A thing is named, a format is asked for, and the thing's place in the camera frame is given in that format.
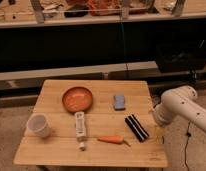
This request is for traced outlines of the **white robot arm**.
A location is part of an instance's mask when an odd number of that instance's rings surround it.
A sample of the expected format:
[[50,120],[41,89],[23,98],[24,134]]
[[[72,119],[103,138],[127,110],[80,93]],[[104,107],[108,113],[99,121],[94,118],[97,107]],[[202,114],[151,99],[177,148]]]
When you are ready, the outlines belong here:
[[166,90],[161,95],[161,102],[153,109],[156,123],[164,127],[180,115],[206,133],[206,109],[195,102],[197,97],[197,91],[191,86]]

